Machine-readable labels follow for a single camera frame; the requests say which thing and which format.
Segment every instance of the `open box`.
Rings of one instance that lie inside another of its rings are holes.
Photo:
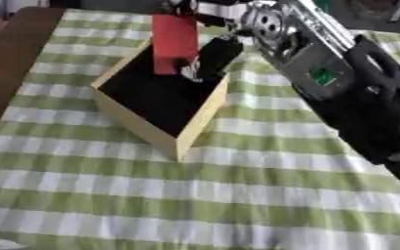
[[[241,51],[233,53],[231,60]],[[212,51],[208,55],[217,57]],[[102,112],[181,160],[224,104],[227,84],[228,76],[221,70],[204,82],[153,74],[152,46],[147,42],[100,76],[92,87]]]

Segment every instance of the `green checkered tablecloth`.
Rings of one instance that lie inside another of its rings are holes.
[[[400,183],[322,124],[250,41],[183,163],[100,113],[89,85],[149,29],[146,16],[64,15],[0,121],[0,238],[28,249],[400,249]],[[367,34],[400,62],[400,35]]]

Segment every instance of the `robotic hand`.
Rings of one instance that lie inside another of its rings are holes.
[[[400,64],[379,46],[353,37],[311,0],[173,2],[176,15],[252,36],[327,125],[400,180]]]

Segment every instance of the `tablecloth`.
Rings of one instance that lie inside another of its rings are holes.
[[[150,18],[68,11],[0,121],[0,238],[29,249],[400,249],[400,183],[337,138],[245,41],[182,163],[89,85]],[[202,43],[220,33],[201,28]],[[400,62],[400,35],[365,32]]]

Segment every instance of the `wooden table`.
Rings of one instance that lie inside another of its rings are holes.
[[[63,9],[25,8],[0,32],[0,117],[62,14]]]

